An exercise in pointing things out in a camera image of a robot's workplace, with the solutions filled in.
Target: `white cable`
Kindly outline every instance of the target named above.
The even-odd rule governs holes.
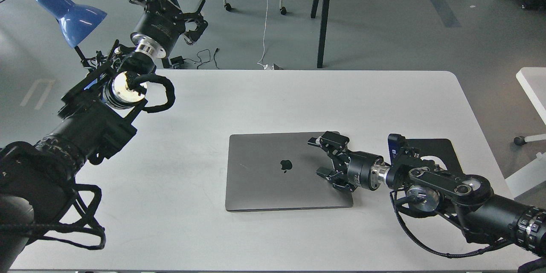
[[[267,29],[267,11],[269,10],[269,0],[265,0],[265,25],[264,25],[264,39],[263,39],[263,45],[264,45],[264,53],[261,54],[261,59],[256,63],[257,65],[261,65],[263,68],[267,67],[267,65],[263,65],[261,61],[264,59],[265,56],[265,30]]]

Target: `gray floor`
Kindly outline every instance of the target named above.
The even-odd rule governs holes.
[[[127,0],[74,1],[109,13],[105,22],[80,44],[84,52],[107,51],[115,38],[130,44],[129,34],[140,17],[140,7]],[[195,8],[197,1],[179,0],[185,11]],[[323,69],[451,71],[458,77],[501,171],[505,177],[509,176],[530,162],[537,152],[543,152],[546,145],[542,141],[517,147],[511,142],[518,135],[546,133],[544,122],[515,78],[522,67],[546,67],[546,13],[520,9],[517,0],[444,0],[447,7],[439,13],[435,1],[331,0]],[[234,11],[226,12],[222,0],[207,0],[203,14],[209,27],[205,34],[195,46],[179,41],[172,56],[197,59],[197,51],[219,48],[216,61],[220,69],[262,69],[256,62],[263,51],[266,0],[228,2]],[[309,18],[311,2],[285,0],[289,13],[281,16],[279,0],[269,0],[267,53],[263,63],[275,63],[284,69],[316,69],[320,19]],[[445,9],[453,12],[460,26],[446,26],[442,22]],[[37,19],[43,24],[51,17],[33,0],[8,0],[0,4],[0,42],[4,49],[0,53],[3,68],[0,75],[4,79],[0,79],[0,86],[8,86],[9,76],[55,75],[39,69],[41,58],[51,58],[53,54],[64,64],[63,78],[58,79],[51,92],[51,97],[57,98],[82,78],[84,71],[78,68],[76,54],[62,46],[64,41],[54,20],[50,27],[35,29]],[[17,48],[6,50],[4,46],[8,44]],[[196,66],[188,64],[186,68]],[[215,69],[214,63],[200,69]],[[388,80],[370,82],[381,82],[384,90],[389,90]],[[48,98],[43,108],[57,110],[59,103],[49,102],[53,98]],[[401,99],[423,107],[410,97]],[[32,123],[35,119],[29,120],[29,125]],[[4,131],[0,141],[14,141],[14,135]],[[546,207],[544,195],[546,189],[538,187],[519,200]]]

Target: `screw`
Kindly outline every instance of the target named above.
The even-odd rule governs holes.
[[[467,186],[458,186],[455,188],[455,192],[457,193],[468,193],[468,187]]]

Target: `apple logo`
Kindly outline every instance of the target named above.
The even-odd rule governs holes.
[[[284,170],[285,173],[288,170],[292,170],[292,162],[290,160],[281,160],[281,170]]]

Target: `white table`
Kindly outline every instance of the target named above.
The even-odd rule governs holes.
[[[515,75],[525,94],[546,124],[546,67],[523,67]],[[545,139],[546,134],[526,136],[525,141]],[[506,178],[512,194],[517,197],[546,181],[546,155],[537,158]]]
[[[125,148],[77,178],[103,190],[96,217],[104,250],[57,242],[28,246],[12,269],[142,271],[515,270],[536,259],[509,246],[445,259],[422,250],[396,222],[388,189],[353,194],[349,209],[227,212],[231,134],[339,131],[349,149],[388,156],[386,138],[451,139],[467,174],[510,197],[452,73],[442,71],[160,71],[175,106],[141,114]],[[148,91],[162,98],[163,90]],[[459,230],[439,217],[407,224],[431,247],[461,253]]]
[[[546,67],[523,67],[515,77],[546,124]]]

